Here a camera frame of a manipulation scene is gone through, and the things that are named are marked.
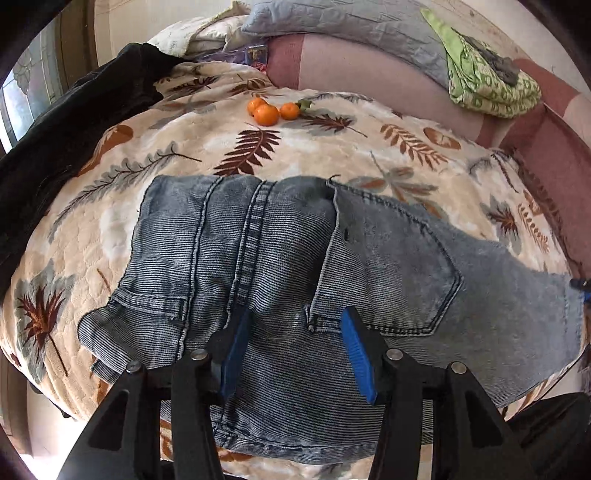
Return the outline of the white cloth pile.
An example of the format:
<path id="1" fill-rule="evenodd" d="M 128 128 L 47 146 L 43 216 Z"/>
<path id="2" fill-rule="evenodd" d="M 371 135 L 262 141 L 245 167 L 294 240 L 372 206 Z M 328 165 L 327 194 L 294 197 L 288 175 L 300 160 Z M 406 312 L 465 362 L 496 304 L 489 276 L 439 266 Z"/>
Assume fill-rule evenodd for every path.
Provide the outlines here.
<path id="1" fill-rule="evenodd" d="M 250 11 L 250 6 L 242 1 L 232 1 L 228 8 L 214 16 L 193 17 L 169 25 L 147 43 L 179 58 L 232 51 L 252 39 L 242 31 Z"/>

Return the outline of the colourful snack packet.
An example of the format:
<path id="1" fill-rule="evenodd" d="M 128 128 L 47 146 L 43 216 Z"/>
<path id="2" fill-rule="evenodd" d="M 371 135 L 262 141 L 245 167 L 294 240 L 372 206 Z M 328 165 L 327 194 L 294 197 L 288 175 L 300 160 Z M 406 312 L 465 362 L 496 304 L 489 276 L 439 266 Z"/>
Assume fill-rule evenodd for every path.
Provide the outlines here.
<path id="1" fill-rule="evenodd" d="M 200 61 L 219 61 L 250 66 L 260 72 L 266 72 L 269 50 L 266 44 L 246 45 L 231 51 L 217 51 L 198 57 Z"/>

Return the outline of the dark grey cloth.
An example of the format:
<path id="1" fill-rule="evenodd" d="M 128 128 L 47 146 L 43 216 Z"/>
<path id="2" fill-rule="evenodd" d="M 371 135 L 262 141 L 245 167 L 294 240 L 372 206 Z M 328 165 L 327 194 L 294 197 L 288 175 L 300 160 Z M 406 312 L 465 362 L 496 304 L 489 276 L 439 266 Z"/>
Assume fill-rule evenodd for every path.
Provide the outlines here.
<path id="1" fill-rule="evenodd" d="M 479 52 L 486 63 L 495 71 L 497 76 L 507 85 L 515 87 L 521 70 L 509 57 L 501 57 L 481 41 L 465 36 L 466 42 Z"/>

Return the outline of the green patterned folded blanket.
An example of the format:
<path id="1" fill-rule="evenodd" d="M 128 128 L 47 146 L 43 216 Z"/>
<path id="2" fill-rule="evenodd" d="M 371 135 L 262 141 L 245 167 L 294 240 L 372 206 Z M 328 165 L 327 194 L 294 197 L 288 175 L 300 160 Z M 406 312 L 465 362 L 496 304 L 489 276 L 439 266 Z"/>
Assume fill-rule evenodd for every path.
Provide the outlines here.
<path id="1" fill-rule="evenodd" d="M 523 70 L 515 87 L 504 83 L 465 36 L 432 10 L 423 18 L 439 37 L 447 56 L 451 100 L 466 109 L 504 119 L 514 119 L 535 108 L 542 98 L 539 84 Z"/>

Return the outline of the leaf-print beige blanket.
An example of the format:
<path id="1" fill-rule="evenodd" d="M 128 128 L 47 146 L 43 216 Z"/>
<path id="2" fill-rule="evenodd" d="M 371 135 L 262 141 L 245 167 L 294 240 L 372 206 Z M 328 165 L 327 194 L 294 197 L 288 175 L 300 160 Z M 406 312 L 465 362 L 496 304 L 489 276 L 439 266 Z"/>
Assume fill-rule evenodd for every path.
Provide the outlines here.
<path id="1" fill-rule="evenodd" d="M 353 92 L 278 87 L 252 68 L 221 62 L 181 64 L 156 89 L 162 100 L 108 128 L 61 188 L 1 308 L 5 357 L 78 419 L 90 417 L 108 387 L 77 325 L 116 288 L 144 191 L 158 175 L 335 176 L 496 241 L 529 268 L 569 269 L 517 163 L 436 122 Z M 256 97 L 279 110 L 301 99 L 311 107 L 297 120 L 259 126 L 247 111 Z"/>

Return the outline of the orange tangerine with leaf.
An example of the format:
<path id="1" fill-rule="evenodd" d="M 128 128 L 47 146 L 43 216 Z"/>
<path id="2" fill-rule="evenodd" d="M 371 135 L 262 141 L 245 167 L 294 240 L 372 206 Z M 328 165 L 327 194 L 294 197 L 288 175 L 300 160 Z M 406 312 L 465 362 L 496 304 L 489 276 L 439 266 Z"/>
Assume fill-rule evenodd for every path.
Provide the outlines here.
<path id="1" fill-rule="evenodd" d="M 297 120 L 309 107 L 311 107 L 311 100 L 307 99 L 284 103 L 280 106 L 280 118 L 287 121 Z"/>

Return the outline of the grey-blue denim pants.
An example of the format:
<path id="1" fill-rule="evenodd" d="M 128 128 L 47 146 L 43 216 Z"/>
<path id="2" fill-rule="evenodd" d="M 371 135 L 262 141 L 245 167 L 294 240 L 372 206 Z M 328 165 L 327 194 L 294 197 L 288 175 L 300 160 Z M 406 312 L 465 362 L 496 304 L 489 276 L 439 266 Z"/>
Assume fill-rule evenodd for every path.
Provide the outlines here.
<path id="1" fill-rule="evenodd" d="M 228 450 L 305 464 L 370 456 L 380 409 L 356 387 L 342 311 L 427 365 L 461 361 L 497 406 L 581 350 L 583 297 L 423 209 L 315 177 L 159 176 L 131 258 L 80 343 L 113 382 L 132 360 L 173 364 L 233 311 L 252 315 L 238 389 L 212 410 Z"/>

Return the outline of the black jacket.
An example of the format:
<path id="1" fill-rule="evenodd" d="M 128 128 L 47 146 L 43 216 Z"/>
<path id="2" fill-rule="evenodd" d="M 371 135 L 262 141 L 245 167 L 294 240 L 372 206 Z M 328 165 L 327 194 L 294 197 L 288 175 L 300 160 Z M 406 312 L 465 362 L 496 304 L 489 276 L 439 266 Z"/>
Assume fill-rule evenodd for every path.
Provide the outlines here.
<path id="1" fill-rule="evenodd" d="M 162 99 L 155 83 L 182 62 L 132 43 L 79 79 L 1 159 L 1 293 L 63 185 L 91 159 L 103 133 Z"/>

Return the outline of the pink sofa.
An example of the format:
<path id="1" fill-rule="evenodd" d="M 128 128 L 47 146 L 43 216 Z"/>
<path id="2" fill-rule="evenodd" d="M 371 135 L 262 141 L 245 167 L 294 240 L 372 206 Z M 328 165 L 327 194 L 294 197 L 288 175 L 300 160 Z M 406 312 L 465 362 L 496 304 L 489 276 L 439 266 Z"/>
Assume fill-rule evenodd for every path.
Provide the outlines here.
<path id="1" fill-rule="evenodd" d="M 518 66 L 541 87 L 542 101 L 515 120 L 471 112 L 406 62 L 367 45 L 318 34 L 273 38 L 267 75 L 298 90 L 347 91 L 372 97 L 394 112 L 434 120 L 477 144 L 499 147 L 519 174 L 577 276 L 590 275 L 590 99 L 526 59 Z"/>

